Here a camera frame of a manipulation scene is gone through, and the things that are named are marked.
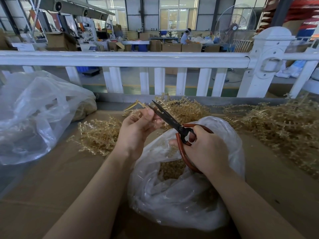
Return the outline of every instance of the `white plastic bags on table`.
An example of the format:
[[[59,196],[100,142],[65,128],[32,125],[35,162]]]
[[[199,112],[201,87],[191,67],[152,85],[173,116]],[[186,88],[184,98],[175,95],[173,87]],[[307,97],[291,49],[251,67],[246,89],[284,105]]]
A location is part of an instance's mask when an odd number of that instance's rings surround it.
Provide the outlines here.
[[[0,164],[42,157],[71,120],[96,110],[93,92],[46,71],[13,73],[0,90]]]
[[[244,178],[245,158],[241,139],[235,130],[216,117],[204,117],[194,123],[208,127],[225,141],[230,167]],[[204,175],[186,167],[178,179],[163,181],[159,178],[161,162],[181,158],[179,151],[169,155],[168,141],[176,138],[175,134],[176,130],[170,129],[144,148],[130,176],[130,207],[161,225],[204,231],[224,226],[229,215],[221,198],[217,196],[208,203],[200,202],[201,196],[211,188]]]

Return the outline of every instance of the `blue cloth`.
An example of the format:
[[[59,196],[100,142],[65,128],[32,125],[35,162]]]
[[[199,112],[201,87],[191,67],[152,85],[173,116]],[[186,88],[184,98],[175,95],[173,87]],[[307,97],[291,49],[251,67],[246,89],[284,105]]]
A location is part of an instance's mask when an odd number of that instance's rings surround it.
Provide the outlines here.
[[[187,38],[187,34],[184,33],[183,36],[181,36],[181,44],[187,44],[187,43],[186,43],[186,40],[187,40],[187,39],[188,39],[188,38]]]

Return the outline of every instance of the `plastic bag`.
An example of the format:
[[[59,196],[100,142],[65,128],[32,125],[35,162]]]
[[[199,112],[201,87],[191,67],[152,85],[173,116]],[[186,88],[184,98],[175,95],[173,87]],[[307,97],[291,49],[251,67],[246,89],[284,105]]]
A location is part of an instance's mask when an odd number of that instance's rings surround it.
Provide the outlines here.
[[[245,158],[235,130],[226,121],[212,116],[193,123],[205,125],[225,141],[230,167],[244,178]],[[186,167],[178,179],[163,181],[159,175],[161,162],[181,158],[179,151],[172,153],[168,145],[170,139],[176,138],[175,134],[176,130],[170,129],[144,148],[130,176],[130,207],[161,225],[204,231],[224,226],[229,221],[227,209],[218,194],[213,199],[206,196],[211,195],[213,187],[203,174]]]
[[[0,164],[42,157],[71,120],[96,110],[93,92],[46,71],[13,73],[0,90]]]

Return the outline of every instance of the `white fence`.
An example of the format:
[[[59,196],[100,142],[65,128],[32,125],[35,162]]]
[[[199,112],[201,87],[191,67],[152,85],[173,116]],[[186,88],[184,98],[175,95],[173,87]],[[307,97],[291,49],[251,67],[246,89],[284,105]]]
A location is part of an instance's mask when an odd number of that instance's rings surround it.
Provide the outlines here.
[[[319,53],[313,48],[305,53],[285,53],[294,39],[288,29],[272,27],[254,37],[249,53],[0,51],[0,65],[20,65],[26,72],[33,72],[34,66],[64,66],[70,81],[79,86],[82,84],[75,66],[100,66],[108,93],[120,94],[120,67],[139,67],[142,95],[149,95],[149,67],[154,67],[156,95],[164,93],[165,67],[173,67],[178,68],[177,96],[185,93],[187,68],[200,68],[196,96],[206,96],[212,68],[217,68],[212,92],[215,97],[221,96],[227,68],[246,68],[237,97],[265,97],[283,60],[307,60],[290,91],[295,98],[316,68]]]

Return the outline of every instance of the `scissors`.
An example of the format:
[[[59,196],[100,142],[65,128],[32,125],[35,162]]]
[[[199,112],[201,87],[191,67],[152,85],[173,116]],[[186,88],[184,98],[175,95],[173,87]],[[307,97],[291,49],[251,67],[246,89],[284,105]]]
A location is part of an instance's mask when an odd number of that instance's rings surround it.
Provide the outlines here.
[[[202,173],[197,167],[195,167],[190,161],[188,156],[185,153],[185,149],[183,147],[183,143],[191,146],[192,144],[189,141],[186,141],[185,137],[191,132],[194,134],[195,136],[195,140],[196,140],[196,134],[194,133],[194,130],[192,129],[192,127],[199,125],[199,124],[179,124],[179,122],[177,120],[175,120],[164,108],[161,107],[160,104],[156,103],[155,101],[153,101],[154,104],[156,105],[156,108],[151,107],[149,105],[149,108],[151,108],[156,115],[158,115],[163,121],[165,121],[167,124],[169,124],[172,128],[174,128],[178,133],[176,133],[176,139],[177,139],[177,144],[178,144],[178,149],[181,153],[181,158],[183,159],[183,161],[185,162],[185,164],[194,172],[197,173]],[[199,125],[202,128],[204,128],[205,131],[209,132],[209,133],[213,133],[209,128],[203,126],[203,125]]]

